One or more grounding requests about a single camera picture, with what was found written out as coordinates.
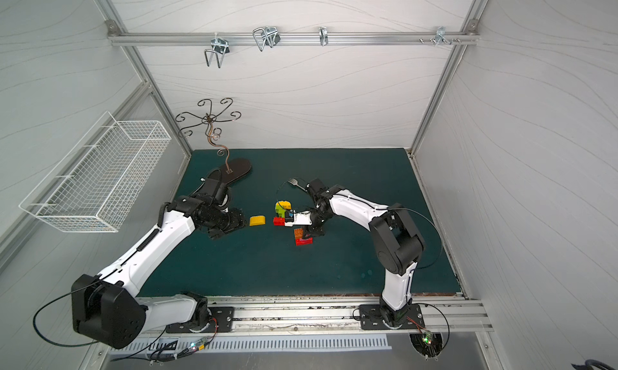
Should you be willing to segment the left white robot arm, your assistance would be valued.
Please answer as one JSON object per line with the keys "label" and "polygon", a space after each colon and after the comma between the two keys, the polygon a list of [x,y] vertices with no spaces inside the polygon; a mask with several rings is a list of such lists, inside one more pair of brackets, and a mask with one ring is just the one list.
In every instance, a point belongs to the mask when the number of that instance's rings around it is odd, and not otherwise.
{"label": "left white robot arm", "polygon": [[204,296],[185,292],[139,299],[138,295],[156,268],[196,230],[204,228],[217,239],[245,227],[242,211],[229,203],[227,184],[207,178],[191,195],[163,204],[148,234],[97,275],[83,274],[73,283],[74,331],[119,349],[145,331],[168,325],[196,332],[208,328],[212,314]]}

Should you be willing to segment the long red brick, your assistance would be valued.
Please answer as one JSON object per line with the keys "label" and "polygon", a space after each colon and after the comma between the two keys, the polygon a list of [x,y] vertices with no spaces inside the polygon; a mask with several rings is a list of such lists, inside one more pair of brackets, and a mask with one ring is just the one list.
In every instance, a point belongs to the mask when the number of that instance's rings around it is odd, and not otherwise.
{"label": "long red brick", "polygon": [[300,246],[300,245],[310,245],[312,243],[313,243],[313,238],[312,237],[309,237],[309,238],[297,238],[295,240],[295,244],[297,246]]}

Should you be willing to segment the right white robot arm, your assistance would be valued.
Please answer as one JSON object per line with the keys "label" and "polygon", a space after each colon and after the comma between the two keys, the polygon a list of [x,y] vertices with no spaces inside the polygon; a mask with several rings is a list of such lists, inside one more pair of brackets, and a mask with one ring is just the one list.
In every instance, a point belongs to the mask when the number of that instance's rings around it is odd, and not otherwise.
{"label": "right white robot arm", "polygon": [[313,202],[311,209],[301,213],[305,238],[322,236],[324,224],[335,216],[351,220],[370,233],[378,260],[385,269],[379,302],[381,319],[386,328],[399,329],[413,303],[413,276],[425,250],[416,223],[401,204],[376,204],[340,185],[328,188],[315,179],[303,190]]}

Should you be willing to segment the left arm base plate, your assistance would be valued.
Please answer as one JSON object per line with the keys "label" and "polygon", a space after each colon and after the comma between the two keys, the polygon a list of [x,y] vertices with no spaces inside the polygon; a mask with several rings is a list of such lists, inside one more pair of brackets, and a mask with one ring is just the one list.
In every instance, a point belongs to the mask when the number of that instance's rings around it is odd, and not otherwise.
{"label": "left arm base plate", "polygon": [[228,333],[233,330],[234,307],[209,307],[206,319],[200,322],[174,323],[167,325],[167,334]]}

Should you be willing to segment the green brick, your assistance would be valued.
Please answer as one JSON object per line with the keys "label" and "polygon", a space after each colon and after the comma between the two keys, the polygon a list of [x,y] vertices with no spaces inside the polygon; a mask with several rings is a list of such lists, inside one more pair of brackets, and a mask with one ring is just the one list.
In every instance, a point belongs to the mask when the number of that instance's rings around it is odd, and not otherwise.
{"label": "green brick", "polygon": [[276,205],[275,212],[277,214],[277,217],[284,218],[286,216],[286,209],[281,206]]}

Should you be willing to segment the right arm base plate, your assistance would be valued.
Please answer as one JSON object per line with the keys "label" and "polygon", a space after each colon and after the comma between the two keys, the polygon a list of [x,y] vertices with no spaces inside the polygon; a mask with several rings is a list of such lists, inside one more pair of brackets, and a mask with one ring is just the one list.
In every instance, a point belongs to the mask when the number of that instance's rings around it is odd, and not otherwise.
{"label": "right arm base plate", "polygon": [[394,313],[386,306],[361,304],[352,316],[363,331],[423,331],[426,327],[418,304],[408,304]]}

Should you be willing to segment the yellow curved brick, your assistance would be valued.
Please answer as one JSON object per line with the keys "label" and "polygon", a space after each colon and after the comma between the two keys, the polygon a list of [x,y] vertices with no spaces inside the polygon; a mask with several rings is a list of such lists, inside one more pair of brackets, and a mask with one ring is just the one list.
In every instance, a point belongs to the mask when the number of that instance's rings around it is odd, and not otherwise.
{"label": "yellow curved brick", "polygon": [[289,201],[278,201],[275,207],[283,210],[291,210],[291,203]]}
{"label": "yellow curved brick", "polygon": [[265,225],[266,222],[267,222],[267,219],[265,216],[254,216],[249,219],[249,226],[250,227],[261,226],[261,225]]}

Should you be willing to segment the small red brick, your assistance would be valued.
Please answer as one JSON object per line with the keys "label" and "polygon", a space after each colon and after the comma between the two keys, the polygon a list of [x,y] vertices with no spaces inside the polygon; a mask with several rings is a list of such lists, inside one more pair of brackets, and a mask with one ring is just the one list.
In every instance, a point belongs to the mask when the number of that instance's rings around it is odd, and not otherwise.
{"label": "small red brick", "polygon": [[283,217],[275,217],[273,219],[273,224],[274,226],[284,226],[286,224],[286,221]]}

